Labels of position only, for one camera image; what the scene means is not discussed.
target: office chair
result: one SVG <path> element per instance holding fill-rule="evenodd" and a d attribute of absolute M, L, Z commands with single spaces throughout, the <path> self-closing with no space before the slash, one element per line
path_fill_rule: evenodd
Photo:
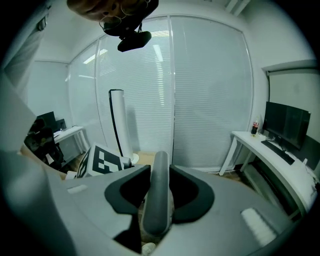
<path fill-rule="evenodd" d="M 45 164 L 60 170 L 65 163 L 59 143 L 55 144 L 54 134 L 50 127 L 46 126 L 43 119 L 37 119 L 24 140 L 25 145 Z"/>

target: gray handle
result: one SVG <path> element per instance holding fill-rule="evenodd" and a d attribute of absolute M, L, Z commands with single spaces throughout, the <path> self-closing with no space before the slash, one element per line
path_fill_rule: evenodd
<path fill-rule="evenodd" d="M 170 216 L 169 155 L 159 151 L 154 158 L 150 189 L 142 215 L 142 228 L 151 236 L 161 236 L 170 227 Z"/>

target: monitor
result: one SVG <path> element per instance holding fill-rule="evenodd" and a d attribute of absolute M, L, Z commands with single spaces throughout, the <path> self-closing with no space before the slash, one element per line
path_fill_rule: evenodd
<path fill-rule="evenodd" d="M 50 127 L 52 132 L 58 131 L 58 126 L 55 118 L 54 112 L 45 113 L 36 117 L 36 119 L 43 119 L 45 122 L 45 126 Z"/>
<path fill-rule="evenodd" d="M 301 149 L 307 134 L 308 111 L 273 102 L 266 103 L 263 129 Z"/>

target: white desk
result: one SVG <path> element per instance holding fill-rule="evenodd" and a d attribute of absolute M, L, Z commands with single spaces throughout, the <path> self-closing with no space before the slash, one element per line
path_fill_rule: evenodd
<path fill-rule="evenodd" d="M 66 138 L 69 138 L 70 136 L 74 136 L 76 145 L 78 146 L 81 154 L 84 152 L 83 147 L 84 147 L 84 150 L 87 152 L 90 147 L 89 147 L 89 145 L 86 141 L 86 138 L 84 136 L 84 132 L 83 132 L 84 129 L 85 128 L 83 126 L 74 126 L 69 129 L 66 129 L 66 130 L 62 131 L 57 137 L 54 138 L 54 143 L 57 144 L 57 143 L 65 140 Z"/>
<path fill-rule="evenodd" d="M 230 160 L 235 153 L 237 144 L 242 143 L 250 150 L 250 153 L 248 154 L 241 171 L 243 171 L 248 164 L 252 154 L 255 154 L 283 183 L 285 188 L 293 197 L 301 214 L 304 215 L 306 212 L 308 212 L 317 196 L 317 192 L 315 192 L 314 189 L 315 183 L 313 177 L 311 176 L 312 174 L 309 174 L 306 171 L 306 166 L 291 154 L 290 156 L 295 160 L 295 162 L 292 165 L 289 165 L 270 148 L 263 145 L 261 141 L 264 139 L 260 138 L 259 135 L 253 137 L 248 131 L 233 131 L 232 134 L 234 135 L 234 138 L 230 147 L 230 151 L 219 174 L 221 176 L 224 174 L 228 164 L 230 163 Z"/>

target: keyboard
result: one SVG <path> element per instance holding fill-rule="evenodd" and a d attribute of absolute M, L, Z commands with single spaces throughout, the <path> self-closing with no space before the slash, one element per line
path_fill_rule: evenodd
<path fill-rule="evenodd" d="M 289 165 L 292 165 L 295 160 L 292 159 L 288 154 L 286 154 L 284 151 L 282 151 L 280 148 L 276 147 L 272 143 L 270 143 L 267 140 L 261 141 L 261 143 L 265 146 L 267 146 L 269 149 L 271 149 L 273 152 L 275 152 L 279 157 L 281 157 L 284 161 L 286 161 Z"/>

